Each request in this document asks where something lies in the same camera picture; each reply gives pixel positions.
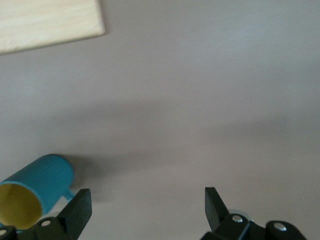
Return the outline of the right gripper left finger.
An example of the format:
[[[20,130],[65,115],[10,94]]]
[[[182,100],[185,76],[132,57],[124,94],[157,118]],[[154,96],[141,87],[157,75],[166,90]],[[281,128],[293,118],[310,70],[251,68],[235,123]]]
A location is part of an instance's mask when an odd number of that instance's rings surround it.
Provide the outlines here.
[[[92,216],[91,190],[81,189],[56,217],[46,217],[18,232],[14,226],[0,228],[2,240],[77,240]]]

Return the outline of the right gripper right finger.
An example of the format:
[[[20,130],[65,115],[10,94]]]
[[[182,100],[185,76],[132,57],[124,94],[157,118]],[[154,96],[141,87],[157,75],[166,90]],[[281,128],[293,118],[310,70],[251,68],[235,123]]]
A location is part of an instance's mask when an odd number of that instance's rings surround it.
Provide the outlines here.
[[[265,227],[240,213],[230,213],[215,187],[205,188],[205,215],[211,231],[203,240],[306,240],[291,223],[272,220]]]

